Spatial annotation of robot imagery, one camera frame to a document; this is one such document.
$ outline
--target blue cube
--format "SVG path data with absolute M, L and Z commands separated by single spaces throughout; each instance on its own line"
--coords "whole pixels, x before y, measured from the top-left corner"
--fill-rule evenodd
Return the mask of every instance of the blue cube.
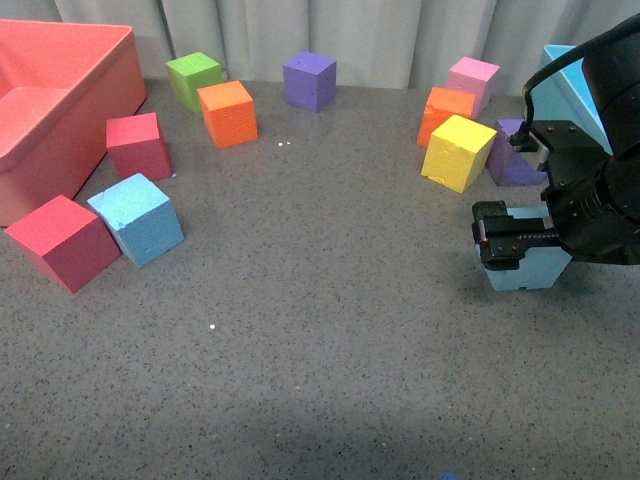
M 184 240 L 171 200 L 141 173 L 88 202 L 107 224 L 122 252 L 138 268 Z
M 549 215 L 547 207 L 508 208 L 507 212 L 513 218 L 542 218 Z M 527 250 L 525 257 L 520 260 L 518 270 L 485 271 L 496 291 L 533 290 L 551 288 L 569 262 L 571 255 L 561 247 L 534 247 Z
M 319 112 L 336 96 L 337 63 L 331 57 L 302 52 L 283 66 L 287 103 Z

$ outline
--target light pink cube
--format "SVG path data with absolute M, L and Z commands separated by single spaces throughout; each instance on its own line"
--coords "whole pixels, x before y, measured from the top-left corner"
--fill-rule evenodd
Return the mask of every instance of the light pink cube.
M 462 57 L 449 69 L 446 88 L 473 93 L 476 96 L 471 118 L 478 118 L 480 112 L 489 103 L 498 70 L 500 70 L 498 65 L 470 57 Z
M 123 179 L 142 173 L 149 180 L 173 175 L 158 116 L 145 113 L 107 121 L 107 150 Z

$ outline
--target purple cube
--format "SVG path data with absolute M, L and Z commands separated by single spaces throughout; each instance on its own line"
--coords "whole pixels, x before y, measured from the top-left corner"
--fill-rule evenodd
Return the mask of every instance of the purple cube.
M 520 128 L 522 120 L 503 118 L 496 121 L 493 127 L 498 133 L 493 141 L 487 169 L 496 182 L 503 187 L 540 185 L 547 179 L 547 174 L 534 169 L 521 153 L 513 151 L 508 137 Z
M 336 60 L 302 52 L 283 66 L 287 103 L 319 112 L 336 96 Z

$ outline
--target green cube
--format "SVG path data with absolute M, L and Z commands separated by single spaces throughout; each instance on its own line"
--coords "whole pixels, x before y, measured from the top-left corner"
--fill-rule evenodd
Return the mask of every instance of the green cube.
M 222 83 L 222 67 L 204 53 L 196 52 L 167 62 L 173 94 L 194 113 L 200 112 L 198 89 Z

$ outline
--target foam block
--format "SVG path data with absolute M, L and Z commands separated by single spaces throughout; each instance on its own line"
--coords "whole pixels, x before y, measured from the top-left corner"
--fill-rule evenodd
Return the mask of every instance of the foam block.
M 171 200 L 140 173 L 88 202 L 122 252 L 139 268 L 184 240 Z
M 59 195 L 6 229 L 45 275 L 75 293 L 119 256 L 98 216 Z
M 218 148 L 258 138 L 253 98 L 238 80 L 198 90 L 204 123 Z
M 482 172 L 495 135 L 492 128 L 451 116 L 431 136 L 422 175 L 463 193 Z
M 542 218 L 549 215 L 547 207 L 508 208 L 514 218 Z M 561 247 L 535 247 L 527 250 L 518 270 L 496 272 L 485 269 L 496 291 L 551 288 L 571 262 L 571 255 Z
M 151 180 L 160 180 L 173 174 L 155 113 L 108 120 L 107 150 L 121 178 L 142 173 Z
M 487 158 L 487 169 L 496 185 L 515 187 L 540 185 L 547 174 L 534 169 L 521 153 L 513 151 L 508 138 L 520 128 L 522 120 L 503 118 L 493 128 L 497 134 Z
M 418 145 L 427 147 L 433 131 L 451 117 L 458 115 L 471 118 L 475 95 L 467 92 L 458 92 L 446 88 L 434 87 L 424 107 L 422 125 L 418 133 Z
M 492 63 L 462 57 L 458 63 L 449 69 L 446 88 L 461 92 L 473 93 L 476 96 L 471 118 L 478 115 L 489 103 L 493 88 L 498 78 L 500 67 Z
M 334 58 L 302 52 L 283 66 L 287 103 L 319 112 L 336 96 L 337 62 Z
M 194 113 L 200 112 L 198 89 L 222 83 L 222 67 L 201 52 L 167 62 L 167 72 L 173 94 Z

